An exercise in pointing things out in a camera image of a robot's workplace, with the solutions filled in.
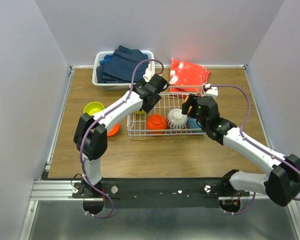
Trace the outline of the lime green bowl shallow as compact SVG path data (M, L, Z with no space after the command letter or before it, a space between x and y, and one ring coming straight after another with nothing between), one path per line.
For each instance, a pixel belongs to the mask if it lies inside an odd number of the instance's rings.
M94 117L95 114L103 111L104 109L105 109L105 106L101 102L92 101L84 107L83 113Z

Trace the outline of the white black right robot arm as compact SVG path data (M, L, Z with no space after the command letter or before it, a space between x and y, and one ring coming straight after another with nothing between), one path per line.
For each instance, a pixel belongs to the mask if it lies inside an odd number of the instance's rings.
M229 173L220 183L224 195L231 196L237 191L260 193L282 207L296 199L300 193L299 157L278 153L245 134L220 116L218 104L211 96L190 94L182 104L182 113L197 120L211 140L237 151L263 171Z

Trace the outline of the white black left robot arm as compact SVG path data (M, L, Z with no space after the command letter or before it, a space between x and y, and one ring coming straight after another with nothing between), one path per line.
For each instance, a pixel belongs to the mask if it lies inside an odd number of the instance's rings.
M102 194L101 157L108 148L108 132L121 120L138 110L149 113L161 99L169 83L159 74L149 81L139 80L121 98L104 110L80 116L73 141L82 165L83 191L91 198Z

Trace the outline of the lime green bowl tall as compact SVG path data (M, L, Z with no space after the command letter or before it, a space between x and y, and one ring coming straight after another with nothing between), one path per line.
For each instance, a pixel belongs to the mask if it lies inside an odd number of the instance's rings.
M134 113L137 114L137 115L143 115L143 114L145 114L146 112L142 109L142 110L137 110L137 111L135 111Z

